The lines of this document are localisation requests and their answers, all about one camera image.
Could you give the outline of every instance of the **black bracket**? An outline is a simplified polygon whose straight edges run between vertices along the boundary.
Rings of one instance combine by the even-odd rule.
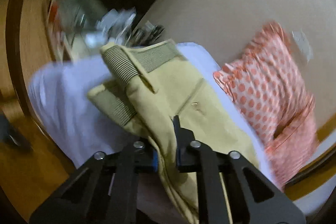
[[[229,212],[234,224],[306,223],[303,213],[241,153],[214,152],[181,128],[178,116],[173,125],[176,167],[197,173],[200,224],[229,224]],[[135,223],[138,174],[154,173],[157,166],[157,152],[145,139],[120,153],[96,152],[37,208],[30,223]]]

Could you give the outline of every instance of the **wooden floor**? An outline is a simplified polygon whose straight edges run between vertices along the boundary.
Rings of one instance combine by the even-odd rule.
[[[42,20],[44,0],[24,0],[21,16],[21,59],[26,85],[32,74],[51,61]],[[0,143],[0,185],[22,217],[31,213],[68,177],[68,159],[36,124],[23,116],[15,99],[8,72],[5,23],[8,0],[0,0],[0,90],[1,108],[11,123],[31,142],[33,152],[24,154]]]

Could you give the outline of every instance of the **white cloth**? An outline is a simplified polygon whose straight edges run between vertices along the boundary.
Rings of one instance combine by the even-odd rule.
[[[212,76],[219,69],[218,64],[200,45],[187,42],[177,47],[213,87],[232,120],[251,138],[260,171],[274,181],[263,145]],[[50,63],[31,79],[29,98],[36,113],[48,134],[76,167],[97,151],[116,153],[136,139],[102,114],[86,97],[91,88],[109,78],[111,74],[101,57],[93,56],[76,63]],[[158,223],[183,222],[158,177],[143,175],[140,178],[138,208]]]

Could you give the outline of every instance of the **orange polka dot fabric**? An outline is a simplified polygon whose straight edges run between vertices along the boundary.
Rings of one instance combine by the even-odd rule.
[[[318,145],[315,100],[290,55],[286,33],[276,22],[264,25],[242,58],[213,76],[256,131],[278,186],[284,186]],[[284,129],[274,138],[278,126]]]

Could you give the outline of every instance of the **khaki fabric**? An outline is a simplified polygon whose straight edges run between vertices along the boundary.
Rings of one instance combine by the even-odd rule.
[[[148,61],[143,65],[139,56],[143,60],[158,49],[165,52],[163,58],[157,58],[163,61],[149,58],[150,65]],[[196,175],[181,174],[176,169],[172,118],[179,115],[181,127],[192,130],[197,140],[214,151],[237,150],[256,167],[258,162],[248,135],[230,119],[199,71],[175,50],[172,40],[142,49],[107,44],[101,49],[103,59],[111,73],[118,76],[90,90],[88,97],[127,131],[148,138],[158,152],[158,173],[169,198],[190,223],[198,223]],[[132,68],[117,64],[120,53],[122,63],[131,61]],[[127,77],[127,71],[134,67],[135,76]]]

